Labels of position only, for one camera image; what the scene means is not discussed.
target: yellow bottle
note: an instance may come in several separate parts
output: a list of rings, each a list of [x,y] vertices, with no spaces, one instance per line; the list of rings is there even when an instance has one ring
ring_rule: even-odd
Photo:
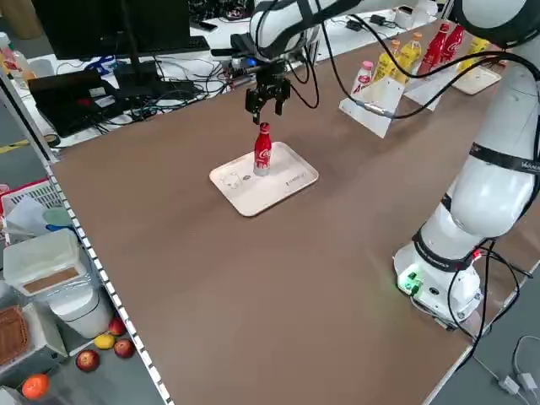
[[[478,38],[475,36],[472,38],[471,46],[469,47],[469,52],[467,52],[468,55],[472,55],[473,53],[479,53],[484,52],[486,48],[489,46],[488,40],[483,40],[482,38]],[[470,67],[473,63],[475,63],[478,60],[477,57],[474,57],[472,59],[467,59],[466,61],[463,61],[459,64],[459,68],[457,69],[458,72],[463,72],[465,69]]]
[[[422,34],[415,32],[413,34],[413,40],[406,44],[399,53],[399,66],[409,73],[413,71],[414,63],[422,56],[420,40],[422,40]],[[408,81],[408,77],[397,68],[394,71],[393,78],[401,84],[405,84]]]
[[[392,40],[391,42],[390,50],[391,50],[392,55],[396,59],[398,55],[397,50],[400,44],[401,42],[399,40]],[[394,62],[392,62],[388,54],[386,52],[382,52],[381,55],[379,56],[377,69],[375,70],[375,75],[371,83],[381,80],[382,78],[385,78],[386,76],[390,76],[395,68],[396,68],[396,65],[394,65]]]

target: yellow fruit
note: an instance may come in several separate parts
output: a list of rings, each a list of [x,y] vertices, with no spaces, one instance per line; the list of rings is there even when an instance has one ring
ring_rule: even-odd
[[[107,350],[115,345],[115,337],[112,335],[99,335],[94,339],[94,344],[96,348]]]

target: plastic bottle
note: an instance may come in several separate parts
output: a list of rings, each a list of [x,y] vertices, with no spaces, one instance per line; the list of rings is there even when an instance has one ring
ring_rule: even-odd
[[[431,69],[439,64],[442,48],[445,45],[446,35],[448,34],[449,29],[450,26],[447,23],[442,23],[440,25],[439,33],[429,44],[428,51],[422,60],[418,74],[429,73]]]
[[[371,74],[373,71],[372,61],[363,61],[362,67],[358,72],[356,82],[353,86],[353,95],[358,95],[362,89],[365,89],[371,84]]]
[[[467,52],[468,55],[472,55],[479,52],[484,52],[486,49],[488,49],[489,41],[483,40],[482,38],[478,38],[477,36],[472,38],[471,46],[469,47],[469,51]],[[463,61],[459,64],[459,68],[457,69],[458,72],[463,72],[465,69],[467,69],[469,66],[471,66],[473,63],[475,63],[478,60],[477,57],[467,59],[466,61]]]
[[[15,51],[13,54],[15,55],[15,62],[17,63],[17,68],[19,68],[19,71],[23,75],[23,80],[28,83],[29,80],[36,78],[34,72],[32,71],[32,67],[30,67],[30,64],[28,63],[24,55],[19,51]]]
[[[26,82],[23,80],[23,74],[17,67],[17,62],[15,61],[14,46],[5,32],[0,32],[0,52],[3,56],[3,65],[12,75],[15,83],[17,83],[21,89],[28,89]]]
[[[397,59],[399,55],[399,46],[401,42],[399,40],[392,40],[390,50],[392,55]],[[391,58],[386,52],[382,52],[379,56],[379,62],[377,63],[377,69],[375,70],[375,75],[373,77],[373,83],[378,82],[386,76],[390,76],[396,65],[392,62]]]
[[[420,45],[421,39],[422,34],[415,32],[413,34],[413,40],[406,44],[399,53],[399,66],[409,73],[413,71],[414,64],[422,56],[422,46]],[[401,84],[405,84],[408,81],[408,77],[397,68],[394,71],[393,77]]]
[[[445,45],[442,48],[442,53],[440,54],[441,63],[448,63],[454,58],[463,42],[464,32],[465,29],[458,24],[452,33],[448,35]]]
[[[271,157],[272,140],[270,139],[270,124],[262,122],[259,127],[259,136],[255,141],[253,173],[257,176],[266,176],[270,171]]]

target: white tray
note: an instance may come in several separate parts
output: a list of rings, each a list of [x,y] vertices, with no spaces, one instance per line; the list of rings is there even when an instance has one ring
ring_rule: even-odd
[[[452,86],[466,95],[475,95],[500,80],[500,74],[484,67],[476,67]]]
[[[253,174],[253,152],[210,172],[210,180],[236,210],[252,217],[316,182],[319,173],[283,142],[272,143],[270,172]]]

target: coca-cola bottle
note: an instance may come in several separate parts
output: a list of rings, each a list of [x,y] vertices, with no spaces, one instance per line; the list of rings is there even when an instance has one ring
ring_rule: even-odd
[[[439,33],[429,44],[428,51],[426,52],[424,59],[422,60],[422,64],[418,69],[418,74],[429,73],[432,68],[439,64],[442,48],[445,45],[445,39],[449,29],[450,26],[447,23],[442,23],[440,25]]]
[[[257,176],[266,176],[270,171],[270,157],[272,155],[272,141],[270,140],[270,124],[263,122],[259,127],[259,136],[255,141],[255,162],[253,173]]]
[[[465,29],[458,24],[452,33],[448,35],[445,45],[442,48],[442,54],[440,56],[441,63],[447,63],[454,58],[457,50],[463,42],[464,32]]]

